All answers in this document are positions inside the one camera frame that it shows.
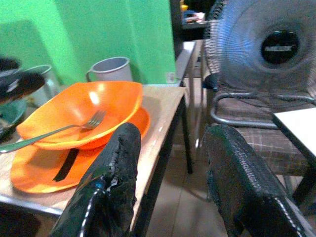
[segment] electrical outlet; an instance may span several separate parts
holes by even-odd
[[[174,73],[166,73],[166,82],[168,84],[174,84],[176,82]]]

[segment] fork handle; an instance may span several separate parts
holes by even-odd
[[[66,127],[59,128],[58,130],[55,130],[53,132],[49,132],[49,133],[43,134],[43,135],[38,136],[38,137],[34,137],[34,138],[31,138],[31,139],[28,139],[28,140],[23,140],[23,141],[20,141],[20,142],[16,142],[16,143],[0,146],[0,153],[9,153],[9,152],[16,151],[16,150],[18,150],[18,149],[20,149],[22,147],[26,147],[26,146],[28,146],[30,144],[35,143],[38,140],[41,140],[41,139],[43,139],[45,137],[53,135],[53,134],[55,134],[57,132],[61,132],[61,131],[66,130],[66,129],[71,128],[71,127],[80,127],[80,126],[78,126],[78,125],[69,125],[69,126],[66,126]]]

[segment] mug handle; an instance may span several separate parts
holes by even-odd
[[[87,80],[87,82],[91,82],[91,79],[90,79],[90,77],[89,77],[89,73],[90,73],[91,71],[88,71],[86,74],[85,74],[85,78],[86,78],[86,80]]]

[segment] green bowl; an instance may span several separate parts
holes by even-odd
[[[15,101],[0,105],[0,115],[1,115],[0,118],[16,126],[19,122],[21,122],[20,118],[23,116],[25,111],[26,111],[26,101],[24,99],[15,100]],[[3,137],[10,130],[11,129],[0,132],[0,138]]]

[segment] green wall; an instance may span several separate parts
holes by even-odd
[[[115,56],[131,59],[141,83],[175,72],[168,0],[2,0],[0,45],[23,68],[52,64],[64,84]]]

